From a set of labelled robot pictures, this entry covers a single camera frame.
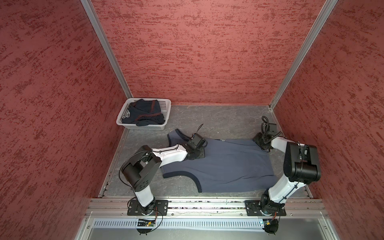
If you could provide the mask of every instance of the black bracket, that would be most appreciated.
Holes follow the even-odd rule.
[[[163,216],[167,215],[168,210],[168,200],[155,200],[154,207],[157,207],[157,210],[162,213]],[[139,205],[137,200],[132,200],[129,202],[127,215],[128,216],[154,216],[156,211],[151,212],[149,215],[144,215],[144,209]]]
[[[247,216],[262,216],[267,217],[266,215],[262,214],[260,211],[260,205],[259,200],[246,200],[245,203],[245,210],[247,211]],[[276,216],[287,216],[287,213],[285,212],[285,209],[278,209],[276,211]]]

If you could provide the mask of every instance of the red textured wall panel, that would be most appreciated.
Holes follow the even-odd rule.
[[[135,97],[268,105],[324,0],[93,0]]]
[[[0,9],[0,239],[72,240],[122,134],[125,95],[80,1]]]
[[[384,239],[384,2],[339,0],[275,113],[319,149],[324,200],[342,239]]]

